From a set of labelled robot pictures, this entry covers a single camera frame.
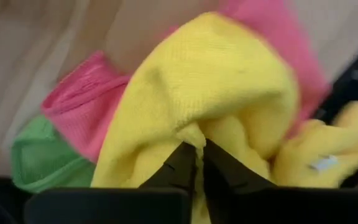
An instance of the microfiber cloth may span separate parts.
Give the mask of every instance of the microfiber cloth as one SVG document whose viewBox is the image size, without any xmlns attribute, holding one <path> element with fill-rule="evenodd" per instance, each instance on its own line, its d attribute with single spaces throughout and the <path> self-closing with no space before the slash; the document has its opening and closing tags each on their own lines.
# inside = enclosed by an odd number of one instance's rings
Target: microfiber cloth
<svg viewBox="0 0 358 224">
<path fill-rule="evenodd" d="M 138 187 L 183 141 L 201 161 L 206 138 L 270 179 L 270 159 L 298 107 L 292 70 L 263 38 L 209 12 L 143 61 L 117 107 L 92 187 Z M 193 223 L 208 223 L 201 182 Z"/>
<path fill-rule="evenodd" d="M 321 161 L 333 162 L 320 167 Z M 278 185 L 336 188 L 358 170 L 358 101 L 346 105 L 332 126 L 310 120 L 283 144 L 272 169 Z"/>
<path fill-rule="evenodd" d="M 41 110 L 78 153 L 96 162 L 130 78 L 96 52 L 57 85 Z"/>
<path fill-rule="evenodd" d="M 295 134 L 331 87 L 286 1 L 226 0 L 218 11 L 261 35 L 293 69 L 300 92 L 300 110 L 291 131 Z"/>
<path fill-rule="evenodd" d="M 29 192 L 54 187 L 89 187 L 95 165 L 77 154 L 42 115 L 16 137 L 12 147 L 12 179 Z"/>
</svg>

